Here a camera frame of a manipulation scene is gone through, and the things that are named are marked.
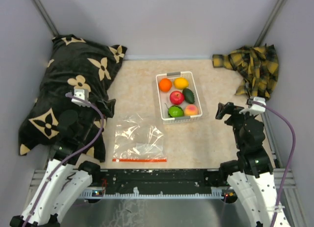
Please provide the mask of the clear zip top bag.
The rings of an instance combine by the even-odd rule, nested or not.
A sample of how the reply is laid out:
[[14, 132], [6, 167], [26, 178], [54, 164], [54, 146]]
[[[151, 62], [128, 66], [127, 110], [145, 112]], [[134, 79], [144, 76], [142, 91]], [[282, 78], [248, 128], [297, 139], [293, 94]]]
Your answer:
[[116, 124], [112, 161], [166, 162], [163, 124], [154, 116], [124, 115]]

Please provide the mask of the red apple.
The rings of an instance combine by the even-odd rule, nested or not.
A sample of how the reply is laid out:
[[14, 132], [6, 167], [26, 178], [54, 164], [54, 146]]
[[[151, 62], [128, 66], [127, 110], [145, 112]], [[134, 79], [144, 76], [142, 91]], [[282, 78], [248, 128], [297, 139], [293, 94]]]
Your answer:
[[184, 95], [180, 91], [173, 91], [169, 96], [170, 102], [174, 105], [180, 105], [184, 101]]

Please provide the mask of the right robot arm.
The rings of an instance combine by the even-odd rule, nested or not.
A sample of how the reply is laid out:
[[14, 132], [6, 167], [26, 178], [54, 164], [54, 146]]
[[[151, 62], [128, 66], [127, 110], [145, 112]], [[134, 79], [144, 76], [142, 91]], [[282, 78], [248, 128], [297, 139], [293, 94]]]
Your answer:
[[237, 160], [222, 163], [219, 180], [235, 191], [253, 227], [288, 227], [281, 205], [281, 191], [275, 187], [270, 158], [263, 147], [264, 124], [256, 116], [265, 112], [263, 98], [255, 97], [244, 108], [232, 102], [219, 103], [216, 119], [226, 114], [225, 124], [233, 128], [238, 149]]

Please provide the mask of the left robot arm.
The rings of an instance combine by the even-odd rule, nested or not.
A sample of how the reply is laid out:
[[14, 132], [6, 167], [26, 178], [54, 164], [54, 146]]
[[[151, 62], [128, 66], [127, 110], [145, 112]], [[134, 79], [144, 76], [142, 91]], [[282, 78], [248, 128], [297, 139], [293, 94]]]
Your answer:
[[[113, 116], [114, 102], [87, 100], [66, 95], [55, 101], [38, 101], [19, 130], [21, 154], [34, 146], [50, 145], [55, 154], [27, 208], [12, 217], [12, 227], [57, 227], [79, 194], [89, 185], [101, 183], [99, 165], [84, 162], [72, 172], [82, 153], [90, 152], [103, 162], [105, 145], [101, 131]], [[67, 177], [72, 175], [70, 184]]]

